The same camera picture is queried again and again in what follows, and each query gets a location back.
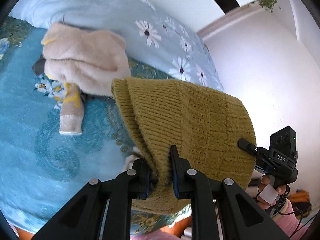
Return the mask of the pink sleeve forearm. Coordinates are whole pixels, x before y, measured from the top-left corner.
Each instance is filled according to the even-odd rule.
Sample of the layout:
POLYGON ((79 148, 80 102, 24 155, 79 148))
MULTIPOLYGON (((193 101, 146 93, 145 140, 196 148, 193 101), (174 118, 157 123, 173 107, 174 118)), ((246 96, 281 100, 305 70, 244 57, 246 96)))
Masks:
MULTIPOLYGON (((291 213, 293 211, 291 202, 288 199, 286 200, 284 206, 280 211, 281 213, 291 213)), ((299 224, 299 220, 295 217, 294 214, 288 216, 277 214, 272 219, 288 236, 291 236, 291 234, 295 231, 296 227, 299 224)), ((304 225, 304 227, 302 226, 303 224, 300 224, 299 231, 297 231, 290 239, 298 240, 302 238, 310 225, 307 224, 304 225)))

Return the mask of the right hand with tape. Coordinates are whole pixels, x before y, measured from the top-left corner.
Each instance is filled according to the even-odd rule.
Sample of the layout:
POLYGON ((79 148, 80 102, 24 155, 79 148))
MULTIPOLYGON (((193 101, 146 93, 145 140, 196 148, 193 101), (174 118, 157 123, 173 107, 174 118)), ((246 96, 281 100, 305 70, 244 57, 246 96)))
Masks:
POLYGON ((259 194, 257 195, 257 204, 263 210, 268 209, 270 206, 274 206, 276 204, 276 198, 283 195, 286 192, 286 188, 286 185, 281 185, 275 189, 270 184, 268 176, 262 176, 260 185, 258 186, 259 194))

